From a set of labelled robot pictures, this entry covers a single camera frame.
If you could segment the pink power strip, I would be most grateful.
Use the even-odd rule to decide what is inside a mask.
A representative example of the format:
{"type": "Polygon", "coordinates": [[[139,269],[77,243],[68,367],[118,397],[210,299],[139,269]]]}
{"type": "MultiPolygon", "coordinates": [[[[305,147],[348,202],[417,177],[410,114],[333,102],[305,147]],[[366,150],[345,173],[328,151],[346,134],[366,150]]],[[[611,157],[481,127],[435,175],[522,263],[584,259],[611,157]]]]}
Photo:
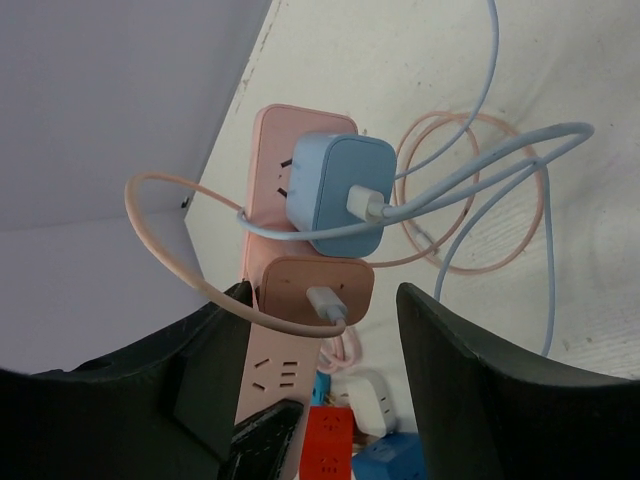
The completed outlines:
{"type": "MultiPolygon", "coordinates": [[[[256,116],[249,165],[245,212],[253,224],[291,230],[286,194],[298,139],[310,132],[352,134],[347,116],[287,105],[271,105],[256,116]]],[[[250,282],[253,304],[262,313],[301,325],[320,322],[306,291],[317,273],[325,286],[336,287],[341,265],[319,256],[306,242],[275,241],[246,234],[242,277],[250,282]]],[[[251,328],[236,419],[243,421],[282,399],[310,407],[321,342],[251,328]]]]}

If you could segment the pale blue usb charger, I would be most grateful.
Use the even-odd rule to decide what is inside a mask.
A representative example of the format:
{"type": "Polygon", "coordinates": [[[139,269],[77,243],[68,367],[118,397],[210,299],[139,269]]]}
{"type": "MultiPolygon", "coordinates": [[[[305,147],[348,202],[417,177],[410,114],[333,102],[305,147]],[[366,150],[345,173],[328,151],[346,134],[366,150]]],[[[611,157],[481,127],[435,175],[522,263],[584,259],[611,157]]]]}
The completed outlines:
{"type": "Polygon", "coordinates": [[[308,133],[294,147],[285,212],[300,232],[358,225],[347,209],[359,186],[390,200],[396,153],[384,140],[358,134],[308,133]]]}

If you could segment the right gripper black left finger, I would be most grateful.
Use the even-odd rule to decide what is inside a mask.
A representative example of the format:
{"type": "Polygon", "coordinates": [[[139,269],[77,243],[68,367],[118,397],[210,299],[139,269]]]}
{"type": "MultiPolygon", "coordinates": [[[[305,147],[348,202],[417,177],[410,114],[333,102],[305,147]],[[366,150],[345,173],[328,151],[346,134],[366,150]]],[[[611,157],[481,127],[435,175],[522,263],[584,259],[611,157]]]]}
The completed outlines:
{"type": "Polygon", "coordinates": [[[251,326],[208,303],[74,370],[1,373],[5,479],[214,479],[251,326]]]}

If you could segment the blue cube plug adapter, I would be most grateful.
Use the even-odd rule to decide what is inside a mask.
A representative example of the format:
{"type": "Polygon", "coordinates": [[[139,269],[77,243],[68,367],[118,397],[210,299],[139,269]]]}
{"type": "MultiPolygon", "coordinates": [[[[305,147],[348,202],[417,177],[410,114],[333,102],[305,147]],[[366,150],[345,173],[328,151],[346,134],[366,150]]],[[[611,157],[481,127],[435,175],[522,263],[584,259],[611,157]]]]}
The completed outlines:
{"type": "Polygon", "coordinates": [[[425,480],[426,465],[417,433],[389,434],[352,457],[357,480],[425,480]]]}

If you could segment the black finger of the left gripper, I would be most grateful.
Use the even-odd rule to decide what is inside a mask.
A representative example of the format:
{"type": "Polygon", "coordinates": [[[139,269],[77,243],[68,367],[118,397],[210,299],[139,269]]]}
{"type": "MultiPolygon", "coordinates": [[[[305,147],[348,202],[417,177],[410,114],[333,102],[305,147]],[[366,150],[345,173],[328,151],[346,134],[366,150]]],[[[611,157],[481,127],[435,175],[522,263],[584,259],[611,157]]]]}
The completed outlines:
{"type": "Polygon", "coordinates": [[[282,399],[236,425],[217,479],[279,479],[303,409],[295,400],[282,399]]]}

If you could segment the orange usb charger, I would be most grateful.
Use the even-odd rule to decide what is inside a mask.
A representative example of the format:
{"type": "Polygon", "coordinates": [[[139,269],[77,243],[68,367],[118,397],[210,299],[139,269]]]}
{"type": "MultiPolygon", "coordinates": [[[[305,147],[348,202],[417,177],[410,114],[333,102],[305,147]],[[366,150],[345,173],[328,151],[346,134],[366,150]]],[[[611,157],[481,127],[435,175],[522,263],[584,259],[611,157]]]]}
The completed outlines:
{"type": "Polygon", "coordinates": [[[299,325],[354,325],[369,309],[374,280],[371,266],[359,259],[279,257],[257,277],[258,306],[299,325]]]}

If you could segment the red cube socket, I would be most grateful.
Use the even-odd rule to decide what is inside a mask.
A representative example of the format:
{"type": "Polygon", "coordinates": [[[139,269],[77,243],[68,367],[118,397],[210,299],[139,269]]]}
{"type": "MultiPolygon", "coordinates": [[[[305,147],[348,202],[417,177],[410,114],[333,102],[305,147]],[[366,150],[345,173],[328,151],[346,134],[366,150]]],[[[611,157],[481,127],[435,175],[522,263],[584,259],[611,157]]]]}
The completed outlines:
{"type": "Polygon", "coordinates": [[[354,416],[347,407],[312,406],[299,465],[301,480],[350,480],[354,416]]]}

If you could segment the light blue plug adapter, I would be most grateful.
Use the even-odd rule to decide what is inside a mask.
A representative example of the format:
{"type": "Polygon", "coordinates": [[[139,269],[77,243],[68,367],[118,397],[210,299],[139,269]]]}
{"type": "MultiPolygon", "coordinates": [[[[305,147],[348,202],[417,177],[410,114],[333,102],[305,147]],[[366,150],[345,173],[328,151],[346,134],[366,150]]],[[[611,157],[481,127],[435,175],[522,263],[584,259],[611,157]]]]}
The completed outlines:
{"type": "Polygon", "coordinates": [[[324,406],[331,392],[331,376],[317,371],[310,400],[311,406],[324,406]]]}

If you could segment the white plug adapter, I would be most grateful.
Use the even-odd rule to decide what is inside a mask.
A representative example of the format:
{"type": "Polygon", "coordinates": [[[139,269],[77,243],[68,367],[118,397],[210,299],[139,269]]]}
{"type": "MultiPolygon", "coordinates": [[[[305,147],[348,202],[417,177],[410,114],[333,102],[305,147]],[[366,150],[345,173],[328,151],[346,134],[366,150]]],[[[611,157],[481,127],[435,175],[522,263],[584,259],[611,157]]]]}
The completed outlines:
{"type": "Polygon", "coordinates": [[[370,369],[355,371],[347,377],[346,390],[361,432],[382,438],[396,429],[396,411],[388,384],[380,373],[370,369]]]}

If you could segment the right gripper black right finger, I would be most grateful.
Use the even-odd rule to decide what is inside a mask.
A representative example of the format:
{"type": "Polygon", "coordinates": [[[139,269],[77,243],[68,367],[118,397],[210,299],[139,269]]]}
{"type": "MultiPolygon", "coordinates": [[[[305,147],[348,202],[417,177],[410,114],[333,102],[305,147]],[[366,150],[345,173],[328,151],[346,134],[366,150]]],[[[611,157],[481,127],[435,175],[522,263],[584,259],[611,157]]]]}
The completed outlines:
{"type": "Polygon", "coordinates": [[[396,294],[432,479],[635,479],[639,384],[517,346],[418,287],[396,294]]]}

